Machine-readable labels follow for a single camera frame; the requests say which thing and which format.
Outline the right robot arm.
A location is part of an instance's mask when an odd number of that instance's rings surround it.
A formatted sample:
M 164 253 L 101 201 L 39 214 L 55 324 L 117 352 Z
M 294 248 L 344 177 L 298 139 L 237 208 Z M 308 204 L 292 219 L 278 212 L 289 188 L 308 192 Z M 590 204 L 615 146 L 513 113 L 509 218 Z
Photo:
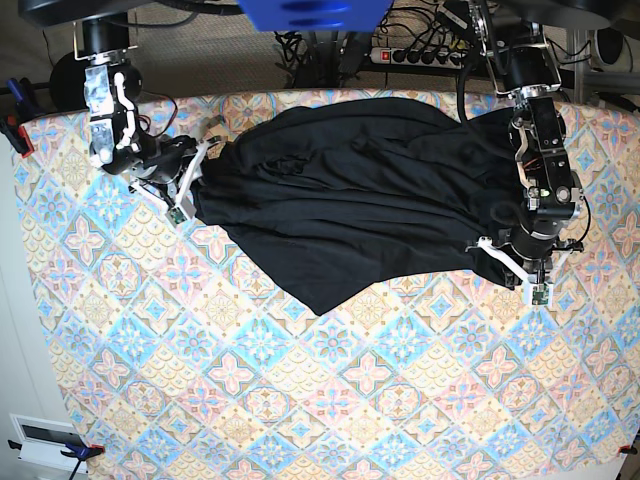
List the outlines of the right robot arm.
M 140 123 L 142 77 L 127 58 L 129 20 L 142 1 L 20 1 L 20 17 L 39 27 L 73 25 L 74 60 L 84 67 L 90 160 L 110 175 L 130 172 L 134 187 L 150 185 L 165 199 L 184 196 L 200 175 L 212 140 L 150 134 Z

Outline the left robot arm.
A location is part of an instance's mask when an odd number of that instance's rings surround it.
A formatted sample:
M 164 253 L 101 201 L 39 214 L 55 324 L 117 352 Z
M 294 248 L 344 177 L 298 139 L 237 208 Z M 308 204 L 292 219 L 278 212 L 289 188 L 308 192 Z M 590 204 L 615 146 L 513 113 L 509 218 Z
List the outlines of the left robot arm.
M 553 100 L 562 80 L 544 28 L 604 28 L 623 5 L 619 1 L 502 5 L 504 13 L 493 13 L 485 1 L 470 2 L 469 26 L 476 39 L 464 69 L 470 71 L 484 60 L 497 94 L 514 100 L 507 124 L 511 145 L 500 147 L 476 129 L 470 133 L 487 150 L 514 161 L 523 197 L 495 209 L 496 214 L 512 214 L 515 223 L 498 239 L 481 240 L 478 246 L 521 279 L 543 278 L 552 270 L 554 253 L 581 250 L 581 241 L 563 241 L 560 233 L 579 215 L 583 203 L 581 183 L 564 148 L 566 126 Z

